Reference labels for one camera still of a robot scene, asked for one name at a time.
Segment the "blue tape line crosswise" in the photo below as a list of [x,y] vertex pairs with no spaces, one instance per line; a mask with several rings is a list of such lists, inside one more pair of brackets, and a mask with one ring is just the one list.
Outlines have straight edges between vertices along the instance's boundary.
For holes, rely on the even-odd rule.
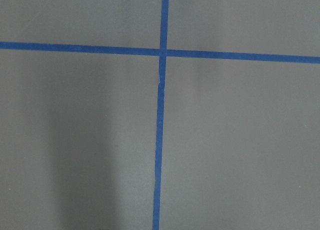
[[222,60],[243,60],[263,62],[283,62],[319,64],[318,56],[241,53],[241,52],[220,52],[200,50],[177,50],[177,49],[156,49],[139,47],[118,47],[118,46],[95,46],[77,44],[53,44],[53,43],[32,43],[32,42],[10,42],[2,41],[0,48],[3,50],[26,50],[46,52],[71,52],[71,53],[92,53],[92,54],[116,54],[116,55],[139,55],[177,58],[201,58],[201,59],[222,59]]

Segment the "blue tape line lengthwise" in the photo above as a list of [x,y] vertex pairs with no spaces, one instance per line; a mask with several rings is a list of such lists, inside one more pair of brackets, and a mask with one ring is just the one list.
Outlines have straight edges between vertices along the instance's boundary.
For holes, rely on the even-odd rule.
[[152,229],[153,230],[158,230],[160,228],[162,153],[163,153],[169,2],[170,0],[161,0],[156,138],[155,138],[155,159],[154,159],[154,191],[153,191],[153,212],[152,212]]

